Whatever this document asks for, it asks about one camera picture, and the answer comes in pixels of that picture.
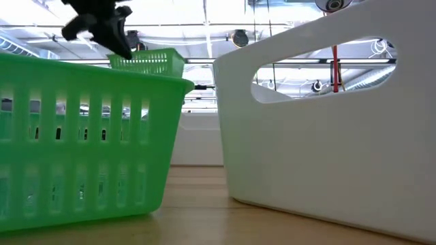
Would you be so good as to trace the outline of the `green slotted plastic basket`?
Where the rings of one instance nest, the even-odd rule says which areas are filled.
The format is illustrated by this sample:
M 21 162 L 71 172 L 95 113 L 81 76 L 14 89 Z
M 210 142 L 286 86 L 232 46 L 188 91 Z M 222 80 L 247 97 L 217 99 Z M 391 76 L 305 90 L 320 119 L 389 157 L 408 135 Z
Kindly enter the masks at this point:
M 0 54 L 0 235 L 156 211 L 193 87 Z
M 130 59 L 117 54 L 107 57 L 112 69 L 175 78 L 183 76 L 185 65 L 185 59 L 174 48 L 134 51 Z

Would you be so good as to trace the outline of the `red desk lamp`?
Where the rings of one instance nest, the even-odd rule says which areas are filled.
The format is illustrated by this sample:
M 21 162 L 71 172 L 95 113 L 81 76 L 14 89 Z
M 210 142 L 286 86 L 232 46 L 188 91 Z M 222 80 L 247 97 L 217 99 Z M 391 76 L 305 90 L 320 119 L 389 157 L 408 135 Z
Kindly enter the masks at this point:
M 316 6 L 324 13 L 325 16 L 347 8 L 353 0 L 314 0 Z M 330 62 L 330 83 L 334 93 L 339 92 L 342 85 L 341 70 L 338 58 L 338 46 L 331 47 L 333 59 Z

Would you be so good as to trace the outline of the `white plastic basket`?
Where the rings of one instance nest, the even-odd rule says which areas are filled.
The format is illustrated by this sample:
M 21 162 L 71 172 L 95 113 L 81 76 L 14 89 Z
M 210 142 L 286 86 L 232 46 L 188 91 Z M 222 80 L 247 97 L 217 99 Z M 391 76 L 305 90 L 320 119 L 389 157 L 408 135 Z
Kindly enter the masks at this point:
M 383 37 L 398 61 L 370 88 L 292 99 L 263 65 Z M 436 244 L 436 0 L 364 0 L 217 58 L 231 197 Z

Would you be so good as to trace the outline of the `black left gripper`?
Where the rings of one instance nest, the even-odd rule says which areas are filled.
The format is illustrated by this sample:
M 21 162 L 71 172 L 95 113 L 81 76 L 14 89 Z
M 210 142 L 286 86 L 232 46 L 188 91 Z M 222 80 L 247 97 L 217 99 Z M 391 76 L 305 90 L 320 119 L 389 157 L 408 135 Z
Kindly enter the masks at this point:
M 76 13 L 62 28 L 62 36 L 72 41 L 78 38 L 79 33 L 89 31 L 94 42 L 124 59 L 132 59 L 124 27 L 125 19 L 133 11 L 127 5 L 118 5 L 125 1 L 129 0 L 61 0 Z

